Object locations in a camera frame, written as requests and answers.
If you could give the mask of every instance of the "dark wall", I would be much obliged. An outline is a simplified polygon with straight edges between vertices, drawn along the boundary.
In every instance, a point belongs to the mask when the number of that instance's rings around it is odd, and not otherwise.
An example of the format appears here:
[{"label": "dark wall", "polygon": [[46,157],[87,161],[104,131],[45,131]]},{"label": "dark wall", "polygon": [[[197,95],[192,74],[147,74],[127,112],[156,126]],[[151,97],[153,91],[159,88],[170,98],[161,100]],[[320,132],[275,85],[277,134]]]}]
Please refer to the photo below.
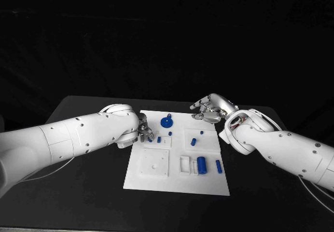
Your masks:
[{"label": "dark wall", "polygon": [[272,107],[333,143],[333,4],[321,1],[10,2],[0,21],[6,130],[43,124],[64,97]]}]

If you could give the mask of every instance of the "black table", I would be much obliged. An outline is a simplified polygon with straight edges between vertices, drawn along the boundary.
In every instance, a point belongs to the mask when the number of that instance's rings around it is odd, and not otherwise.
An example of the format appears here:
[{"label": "black table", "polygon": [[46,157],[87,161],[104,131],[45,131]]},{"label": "black table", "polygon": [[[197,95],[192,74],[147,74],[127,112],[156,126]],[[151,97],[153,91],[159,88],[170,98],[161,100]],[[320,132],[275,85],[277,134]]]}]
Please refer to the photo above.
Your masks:
[{"label": "black table", "polygon": [[[193,113],[192,102],[69,96],[46,123],[98,112],[114,103],[134,110]],[[275,111],[264,112],[284,127]],[[216,124],[220,132],[223,123]],[[20,183],[0,199],[0,226],[111,231],[333,231],[334,215],[298,178],[220,141],[231,196],[124,189],[131,147],[76,157],[49,177]],[[48,167],[41,174],[64,163]]]}]

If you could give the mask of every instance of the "small blue part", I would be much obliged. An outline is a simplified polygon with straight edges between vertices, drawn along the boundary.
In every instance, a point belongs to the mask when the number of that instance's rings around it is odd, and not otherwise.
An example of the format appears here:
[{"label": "small blue part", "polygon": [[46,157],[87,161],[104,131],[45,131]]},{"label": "small blue part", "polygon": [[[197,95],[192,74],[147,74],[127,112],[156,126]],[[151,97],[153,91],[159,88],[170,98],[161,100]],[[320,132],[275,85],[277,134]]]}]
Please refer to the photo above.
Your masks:
[{"label": "small blue part", "polygon": [[218,173],[223,173],[222,166],[220,166],[220,161],[219,160],[216,160],[216,165],[218,165]]},{"label": "small blue part", "polygon": [[170,128],[173,126],[172,114],[169,114],[167,117],[161,119],[160,124],[164,128]]},{"label": "small blue part", "polygon": [[196,138],[193,138],[193,140],[192,140],[192,146],[195,146],[195,144],[196,144]]},{"label": "small blue part", "polygon": [[199,169],[199,174],[208,173],[206,158],[203,156],[197,157],[197,169]]}]

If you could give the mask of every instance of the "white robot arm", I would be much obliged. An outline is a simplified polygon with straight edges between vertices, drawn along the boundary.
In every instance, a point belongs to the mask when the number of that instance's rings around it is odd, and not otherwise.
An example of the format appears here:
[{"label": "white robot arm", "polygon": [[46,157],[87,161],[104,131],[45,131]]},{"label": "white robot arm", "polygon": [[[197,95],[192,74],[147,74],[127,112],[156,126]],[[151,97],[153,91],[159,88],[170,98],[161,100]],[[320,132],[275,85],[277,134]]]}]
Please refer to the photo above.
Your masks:
[{"label": "white robot arm", "polygon": [[200,107],[193,118],[218,123],[225,118],[225,129],[219,133],[228,144],[248,155],[258,149],[269,163],[294,175],[334,191],[334,148],[290,132],[274,131],[274,127],[256,110],[239,110],[220,95],[210,94],[190,107]]},{"label": "white robot arm", "polygon": [[0,197],[46,166],[118,144],[124,148],[154,134],[147,116],[115,104],[100,113],[0,133]]}]

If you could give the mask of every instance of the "white platform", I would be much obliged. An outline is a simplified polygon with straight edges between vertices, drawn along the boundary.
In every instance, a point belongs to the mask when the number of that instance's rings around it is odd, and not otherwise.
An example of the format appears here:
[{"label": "white platform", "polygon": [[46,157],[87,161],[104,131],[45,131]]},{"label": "white platform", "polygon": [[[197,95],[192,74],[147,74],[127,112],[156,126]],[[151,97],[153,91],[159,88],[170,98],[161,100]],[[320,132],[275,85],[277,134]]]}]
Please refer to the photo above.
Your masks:
[{"label": "white platform", "polygon": [[[229,196],[215,126],[195,120],[192,114],[146,110],[141,113],[147,116],[151,130],[159,134],[154,134],[151,143],[138,141],[133,145],[124,188]],[[167,114],[172,114],[173,126],[163,128],[160,120]],[[197,140],[195,146],[190,145],[193,138]],[[180,156],[189,157],[190,174],[180,174]],[[197,160],[199,156],[206,158],[208,174],[196,175],[192,161]],[[218,173],[216,160],[220,160],[222,174]]]}]

